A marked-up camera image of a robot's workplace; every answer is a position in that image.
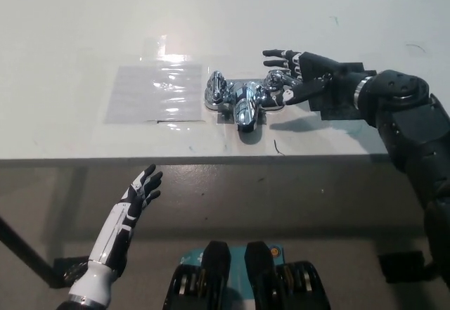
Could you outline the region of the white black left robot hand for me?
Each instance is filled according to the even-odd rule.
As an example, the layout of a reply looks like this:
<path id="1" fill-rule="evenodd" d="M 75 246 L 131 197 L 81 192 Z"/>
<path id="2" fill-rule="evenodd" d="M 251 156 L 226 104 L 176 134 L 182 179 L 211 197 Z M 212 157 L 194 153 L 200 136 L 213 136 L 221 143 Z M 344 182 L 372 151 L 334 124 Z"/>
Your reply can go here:
<path id="1" fill-rule="evenodd" d="M 155 170 L 154 164 L 144 169 L 113 205 L 89 256 L 91 261 L 112 270 L 124 261 L 142 211 L 160 196 L 162 172 Z"/>

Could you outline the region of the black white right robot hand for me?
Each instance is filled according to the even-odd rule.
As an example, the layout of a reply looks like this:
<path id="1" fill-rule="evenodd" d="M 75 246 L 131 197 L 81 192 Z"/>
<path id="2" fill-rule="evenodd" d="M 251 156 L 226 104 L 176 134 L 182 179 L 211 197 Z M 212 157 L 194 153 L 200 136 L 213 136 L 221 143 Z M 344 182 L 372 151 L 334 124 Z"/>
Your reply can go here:
<path id="1" fill-rule="evenodd" d="M 354 90 L 365 77 L 361 62 L 337 62 L 314 53 L 282 49 L 262 54 L 267 58 L 264 66 L 282 73 L 277 82 L 283 85 L 285 105 L 313 101 L 312 110 L 351 106 Z"/>

